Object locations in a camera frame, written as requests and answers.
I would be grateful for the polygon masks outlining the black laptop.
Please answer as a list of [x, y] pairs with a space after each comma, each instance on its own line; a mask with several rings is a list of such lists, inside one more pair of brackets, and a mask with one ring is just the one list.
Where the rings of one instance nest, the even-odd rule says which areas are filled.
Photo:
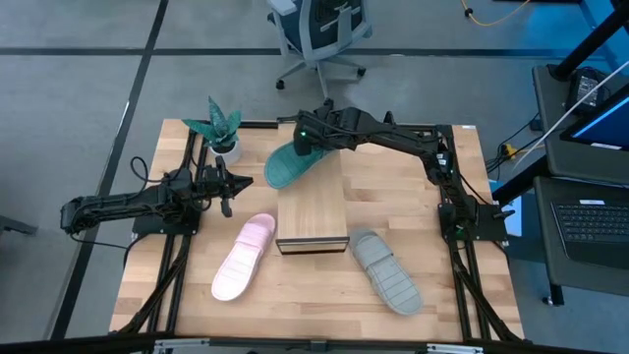
[[629, 202], [554, 200], [551, 209], [568, 259], [629, 269]]

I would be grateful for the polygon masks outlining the black monitor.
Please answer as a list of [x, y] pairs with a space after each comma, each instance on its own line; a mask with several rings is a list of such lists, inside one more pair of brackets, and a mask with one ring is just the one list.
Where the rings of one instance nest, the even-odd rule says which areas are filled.
[[564, 141], [629, 150], [629, 93], [618, 95], [560, 135]]

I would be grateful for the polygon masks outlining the green slipper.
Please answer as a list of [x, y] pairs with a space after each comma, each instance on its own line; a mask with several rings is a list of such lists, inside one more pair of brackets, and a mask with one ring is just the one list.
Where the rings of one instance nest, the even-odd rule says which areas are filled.
[[328, 154], [330, 150], [315, 148], [306, 155], [297, 155], [295, 143], [287, 143], [276, 149], [266, 160], [266, 183], [275, 190], [284, 189], [298, 181]]

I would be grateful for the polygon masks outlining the black power adapter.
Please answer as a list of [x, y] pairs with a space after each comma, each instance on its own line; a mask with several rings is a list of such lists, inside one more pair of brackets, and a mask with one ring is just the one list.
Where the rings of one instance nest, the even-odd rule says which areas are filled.
[[606, 75], [593, 67], [583, 67], [575, 71], [570, 80], [566, 99], [566, 108], [575, 106], [572, 113], [583, 116], [603, 104], [611, 95], [607, 86], [595, 87], [606, 78]]

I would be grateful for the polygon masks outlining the potted green plant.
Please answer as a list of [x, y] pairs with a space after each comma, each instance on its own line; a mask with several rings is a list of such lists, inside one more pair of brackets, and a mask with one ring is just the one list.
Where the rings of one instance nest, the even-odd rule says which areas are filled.
[[221, 156], [227, 165], [237, 162], [242, 155], [238, 129], [242, 123], [239, 110], [225, 115], [211, 96], [207, 98], [208, 119], [185, 119], [183, 123], [206, 139], [205, 145], [216, 156]]

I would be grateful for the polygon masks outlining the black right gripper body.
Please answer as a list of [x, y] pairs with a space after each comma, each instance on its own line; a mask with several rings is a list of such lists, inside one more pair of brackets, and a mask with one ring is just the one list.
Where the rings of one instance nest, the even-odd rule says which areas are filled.
[[367, 142], [367, 134], [359, 130], [362, 110], [355, 107], [334, 110], [327, 100], [314, 111], [300, 110], [295, 116], [293, 142], [326, 144], [331, 148], [356, 148]]

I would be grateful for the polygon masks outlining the black equipment cart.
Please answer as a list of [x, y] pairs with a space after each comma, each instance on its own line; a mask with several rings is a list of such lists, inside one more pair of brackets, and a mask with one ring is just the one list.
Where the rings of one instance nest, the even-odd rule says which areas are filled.
[[629, 21], [629, 0], [624, 0], [560, 64], [533, 69], [545, 154], [493, 192], [506, 204], [534, 190], [544, 247], [550, 294], [549, 305], [563, 303], [565, 286], [629, 296], [629, 269], [572, 261], [566, 257], [551, 203], [554, 200], [620, 200], [629, 202], [629, 150], [564, 141], [560, 135], [573, 124], [598, 111], [618, 95], [629, 93], [629, 77], [620, 70], [606, 76], [595, 89], [607, 86], [610, 97], [594, 111], [577, 116], [566, 108], [570, 80], [582, 63]]

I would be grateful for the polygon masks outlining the grey slipper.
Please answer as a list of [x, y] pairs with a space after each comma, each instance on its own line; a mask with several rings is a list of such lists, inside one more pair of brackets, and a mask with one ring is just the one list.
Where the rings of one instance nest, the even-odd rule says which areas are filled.
[[382, 302], [394, 313], [413, 316], [423, 307], [420, 291], [385, 241], [370, 229], [349, 234], [351, 253]]

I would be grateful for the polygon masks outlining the grey mesh office chair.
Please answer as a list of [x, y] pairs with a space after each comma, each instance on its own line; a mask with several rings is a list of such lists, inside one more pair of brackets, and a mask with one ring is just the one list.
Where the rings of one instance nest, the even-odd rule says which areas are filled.
[[279, 75], [275, 88], [285, 88], [284, 79], [305, 69], [317, 72], [324, 98], [329, 98], [323, 65], [332, 63], [356, 70], [362, 78], [367, 68], [341, 56], [363, 38], [372, 36], [367, 0], [265, 0], [267, 20], [278, 33], [280, 53], [299, 56], [299, 61]]

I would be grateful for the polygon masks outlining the pink slipper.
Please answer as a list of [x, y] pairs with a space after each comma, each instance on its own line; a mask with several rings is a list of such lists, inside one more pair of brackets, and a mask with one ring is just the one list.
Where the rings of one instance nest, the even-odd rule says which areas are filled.
[[256, 214], [243, 225], [212, 280], [211, 294], [216, 300], [233, 301], [247, 290], [275, 227], [275, 218], [268, 213]]

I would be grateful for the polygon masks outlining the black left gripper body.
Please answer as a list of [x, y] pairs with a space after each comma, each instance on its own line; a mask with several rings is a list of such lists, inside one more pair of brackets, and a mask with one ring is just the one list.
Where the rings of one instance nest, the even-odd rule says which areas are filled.
[[215, 158], [215, 164], [201, 170], [200, 180], [197, 182], [197, 199], [211, 201], [220, 199], [221, 212], [225, 217], [231, 217], [233, 212], [230, 200], [233, 198], [233, 183], [226, 163], [222, 156]]

